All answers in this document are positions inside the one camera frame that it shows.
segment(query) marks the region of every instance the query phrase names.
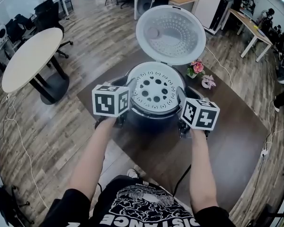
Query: black t-shirt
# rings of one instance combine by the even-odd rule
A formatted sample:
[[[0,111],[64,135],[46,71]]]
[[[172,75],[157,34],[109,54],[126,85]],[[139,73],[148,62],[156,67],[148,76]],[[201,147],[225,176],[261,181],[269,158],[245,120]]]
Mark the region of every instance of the black t-shirt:
[[[68,189],[51,205],[41,227],[234,227],[219,207],[193,217],[162,188],[127,176],[112,180],[100,194],[89,218],[90,201],[80,191]]]

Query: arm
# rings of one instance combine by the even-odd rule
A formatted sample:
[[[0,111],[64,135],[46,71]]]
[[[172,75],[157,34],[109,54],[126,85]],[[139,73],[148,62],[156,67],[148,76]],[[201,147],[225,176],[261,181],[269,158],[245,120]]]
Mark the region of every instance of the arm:
[[[197,213],[218,206],[218,203],[206,136],[201,130],[191,130],[191,135],[193,143],[189,191],[193,211]]]
[[[115,120],[116,118],[108,118],[100,123],[71,175],[68,188],[79,190],[89,200],[95,194]]]

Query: pink flower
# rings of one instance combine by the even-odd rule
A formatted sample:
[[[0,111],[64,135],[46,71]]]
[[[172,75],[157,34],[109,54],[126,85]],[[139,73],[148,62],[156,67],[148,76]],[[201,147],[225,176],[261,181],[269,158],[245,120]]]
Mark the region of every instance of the pink flower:
[[[194,65],[194,72],[195,73],[199,73],[201,71],[203,71],[204,66],[201,63],[197,63],[196,65]]]

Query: round white table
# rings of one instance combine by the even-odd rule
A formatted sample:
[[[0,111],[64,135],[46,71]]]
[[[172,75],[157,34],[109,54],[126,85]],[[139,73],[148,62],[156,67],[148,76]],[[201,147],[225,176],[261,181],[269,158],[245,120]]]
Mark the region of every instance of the round white table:
[[[53,56],[63,39],[59,28],[49,28],[26,41],[9,61],[2,79],[2,89],[12,93],[28,82],[41,94],[45,104],[54,104],[66,93],[70,80]],[[49,62],[57,72],[46,81],[39,75]]]

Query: shoe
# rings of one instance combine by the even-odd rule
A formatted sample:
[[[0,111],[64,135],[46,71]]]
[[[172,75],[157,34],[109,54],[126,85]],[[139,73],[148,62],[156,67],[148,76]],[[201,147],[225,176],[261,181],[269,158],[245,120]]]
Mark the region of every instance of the shoe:
[[[274,101],[273,101],[273,105],[274,105],[274,107],[275,107],[275,111],[276,111],[277,113],[280,112],[280,109],[275,106],[275,102],[274,102]]]
[[[131,178],[139,178],[138,173],[132,168],[127,171],[127,176]]]

